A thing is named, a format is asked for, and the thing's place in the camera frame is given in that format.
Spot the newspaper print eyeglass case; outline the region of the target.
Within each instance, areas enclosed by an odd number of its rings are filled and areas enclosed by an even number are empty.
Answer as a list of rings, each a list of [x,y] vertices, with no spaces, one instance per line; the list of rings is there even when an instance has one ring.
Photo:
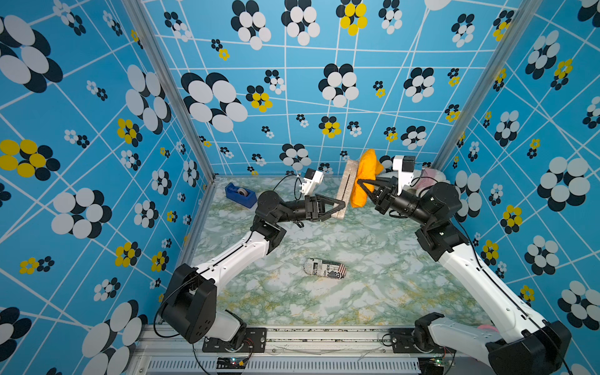
[[[345,265],[340,262],[314,258],[307,259],[303,269],[308,275],[337,280],[345,278],[347,272]]]

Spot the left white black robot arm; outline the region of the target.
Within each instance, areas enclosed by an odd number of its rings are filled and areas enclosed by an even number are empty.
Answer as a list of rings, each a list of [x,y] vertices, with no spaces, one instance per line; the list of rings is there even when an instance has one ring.
[[[272,253],[287,231],[282,223],[301,227],[304,221],[320,222],[346,208],[348,199],[307,195],[284,201],[273,190],[263,192],[257,201],[249,232],[218,256],[197,266],[186,263],[176,268],[157,313],[188,343],[204,338],[222,341],[230,350],[246,342],[247,323],[231,311],[217,310],[217,297],[239,273]]]

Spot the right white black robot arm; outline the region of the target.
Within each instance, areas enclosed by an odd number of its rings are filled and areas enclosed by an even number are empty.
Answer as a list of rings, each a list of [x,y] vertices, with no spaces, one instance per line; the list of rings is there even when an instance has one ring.
[[[437,183],[419,197],[401,189],[394,177],[357,183],[376,211],[393,210],[420,224],[416,236],[421,248],[467,289],[495,327],[485,331],[432,312],[415,323],[412,336],[419,350],[451,348],[496,374],[552,374],[568,367],[570,331],[528,306],[478,256],[468,237],[451,222],[462,206],[451,184]]]

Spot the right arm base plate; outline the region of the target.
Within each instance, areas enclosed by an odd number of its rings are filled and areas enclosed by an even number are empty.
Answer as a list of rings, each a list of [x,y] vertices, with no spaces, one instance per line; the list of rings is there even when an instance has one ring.
[[[444,356],[453,355],[456,352],[454,349],[435,344],[425,344],[423,348],[420,348],[413,332],[413,327],[389,329],[387,338],[390,339],[395,354]]]

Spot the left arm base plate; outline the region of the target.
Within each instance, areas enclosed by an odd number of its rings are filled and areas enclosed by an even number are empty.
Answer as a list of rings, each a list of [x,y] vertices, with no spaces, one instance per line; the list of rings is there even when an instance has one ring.
[[[202,351],[204,353],[264,353],[267,343],[267,329],[247,327],[224,341],[216,337],[206,337]]]

